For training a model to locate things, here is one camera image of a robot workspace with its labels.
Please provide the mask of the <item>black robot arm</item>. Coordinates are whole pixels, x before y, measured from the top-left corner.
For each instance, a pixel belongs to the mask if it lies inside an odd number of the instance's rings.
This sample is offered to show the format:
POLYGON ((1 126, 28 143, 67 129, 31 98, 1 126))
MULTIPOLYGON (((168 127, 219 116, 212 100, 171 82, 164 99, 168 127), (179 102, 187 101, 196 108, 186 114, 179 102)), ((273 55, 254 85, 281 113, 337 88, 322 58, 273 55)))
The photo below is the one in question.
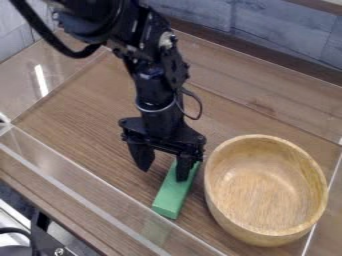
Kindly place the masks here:
POLYGON ((56 37, 28 0, 9 0, 45 42, 64 56, 86 58, 106 46, 122 59, 136 88, 138 117, 123 118, 122 139, 140 170, 150 169, 155 152, 176 156, 176 180, 203 160, 206 137, 186 123, 183 97, 190 65, 178 49, 178 37, 162 14, 139 0, 45 0, 56 22, 86 47, 75 51, 56 37))

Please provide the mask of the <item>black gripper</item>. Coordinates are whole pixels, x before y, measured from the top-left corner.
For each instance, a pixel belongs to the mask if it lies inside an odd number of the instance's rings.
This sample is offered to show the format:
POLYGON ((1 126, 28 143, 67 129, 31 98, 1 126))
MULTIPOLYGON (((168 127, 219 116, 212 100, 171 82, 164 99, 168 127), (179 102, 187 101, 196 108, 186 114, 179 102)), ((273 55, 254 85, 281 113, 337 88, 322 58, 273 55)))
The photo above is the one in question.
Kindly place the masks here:
POLYGON ((123 140, 138 168, 147 172, 155 160, 155 150, 176 157, 176 181, 188 179, 196 161, 203 160, 206 137, 186 123, 178 110, 143 113, 122 118, 123 140))

